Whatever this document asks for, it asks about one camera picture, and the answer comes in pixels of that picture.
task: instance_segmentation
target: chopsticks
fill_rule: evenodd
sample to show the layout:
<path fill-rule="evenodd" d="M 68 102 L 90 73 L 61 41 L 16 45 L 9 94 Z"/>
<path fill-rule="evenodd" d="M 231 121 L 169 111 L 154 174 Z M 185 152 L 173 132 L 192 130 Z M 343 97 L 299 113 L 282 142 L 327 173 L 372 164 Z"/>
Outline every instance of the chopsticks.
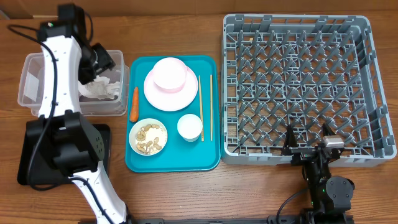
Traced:
<path fill-rule="evenodd" d="M 202 129 L 201 129 L 201 141 L 205 141 L 205 125 L 203 125 L 203 106 L 201 102 L 201 84 L 200 84 L 200 75 L 199 75 L 199 102 L 200 102 L 200 119 L 201 119 L 201 124 L 202 124 Z"/>
<path fill-rule="evenodd" d="M 210 75 L 210 141 L 213 140 L 213 75 Z"/>

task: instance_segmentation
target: small white cup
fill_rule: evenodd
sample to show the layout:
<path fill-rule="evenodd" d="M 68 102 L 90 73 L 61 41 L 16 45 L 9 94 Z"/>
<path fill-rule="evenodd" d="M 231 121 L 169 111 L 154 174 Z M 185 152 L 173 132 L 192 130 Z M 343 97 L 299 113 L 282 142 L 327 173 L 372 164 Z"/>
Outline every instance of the small white cup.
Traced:
<path fill-rule="evenodd" d="M 178 133 L 188 142 L 196 141 L 203 129 L 201 119 L 194 114 L 182 116 L 177 123 Z"/>

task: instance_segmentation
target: orange carrot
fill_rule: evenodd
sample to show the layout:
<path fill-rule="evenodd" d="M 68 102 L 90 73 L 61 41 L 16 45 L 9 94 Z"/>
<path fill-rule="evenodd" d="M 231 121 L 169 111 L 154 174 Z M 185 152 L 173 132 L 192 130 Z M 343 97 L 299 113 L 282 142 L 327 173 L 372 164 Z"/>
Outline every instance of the orange carrot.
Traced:
<path fill-rule="evenodd" d="M 132 105 L 130 111 L 130 121 L 136 122 L 139 116 L 139 95 L 138 95 L 138 87 L 134 89 L 134 94 L 132 96 Z"/>

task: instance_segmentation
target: plastic container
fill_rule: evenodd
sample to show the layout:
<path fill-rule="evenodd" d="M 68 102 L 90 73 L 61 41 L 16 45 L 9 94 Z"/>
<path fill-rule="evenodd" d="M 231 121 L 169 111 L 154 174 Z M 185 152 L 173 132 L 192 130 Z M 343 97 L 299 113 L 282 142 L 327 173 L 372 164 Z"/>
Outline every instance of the plastic container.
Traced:
<path fill-rule="evenodd" d="M 227 164 L 289 163 L 321 141 L 323 123 L 345 140 L 331 166 L 371 167 L 397 148 L 370 23 L 363 16 L 230 14 L 221 69 L 222 158 Z"/>
<path fill-rule="evenodd" d="M 108 50 L 116 66 L 110 71 L 100 74 L 110 78 L 110 83 L 119 81 L 120 94 L 115 99 L 79 98 L 81 113 L 84 116 L 120 116 L 126 113 L 129 93 L 129 67 L 125 66 L 123 53 L 120 50 Z M 25 59 L 19 82 L 18 103 L 31 109 L 37 116 L 41 107 L 44 90 L 44 60 L 43 53 L 29 54 Z"/>
<path fill-rule="evenodd" d="M 201 135 L 203 124 L 194 114 L 182 116 L 177 123 L 177 131 L 188 142 L 196 141 Z"/>
<path fill-rule="evenodd" d="M 159 152 L 156 152 L 155 154 L 151 154 L 151 155 L 145 155 L 143 154 L 140 150 L 137 149 L 137 145 L 136 145 L 136 135 L 138 133 L 138 131 L 141 130 L 142 127 L 147 126 L 148 124 L 157 124 L 159 125 L 165 132 L 166 132 L 166 143 L 167 143 L 167 129 L 164 126 L 164 124 L 156 119 L 152 119 L 152 118 L 147 118 L 147 119 L 142 119 L 140 121 L 138 121 L 132 128 L 129 134 L 129 144 L 132 148 L 132 150 L 134 150 L 134 152 L 142 155 L 142 156 L 153 156 L 156 155 L 160 152 L 163 151 L 164 147 L 166 146 L 166 144 L 162 147 L 162 149 Z"/>

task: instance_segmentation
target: plastic dish rack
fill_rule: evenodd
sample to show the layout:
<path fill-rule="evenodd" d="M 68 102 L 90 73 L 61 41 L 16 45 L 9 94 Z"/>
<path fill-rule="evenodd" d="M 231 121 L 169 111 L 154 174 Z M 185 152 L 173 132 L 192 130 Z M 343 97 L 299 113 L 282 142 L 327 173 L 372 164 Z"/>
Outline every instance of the plastic dish rack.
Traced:
<path fill-rule="evenodd" d="M 224 18 L 222 135 L 227 164 L 276 165 L 287 125 L 314 147 L 327 123 L 346 144 L 332 166 L 396 155 L 370 23 L 363 16 Z"/>

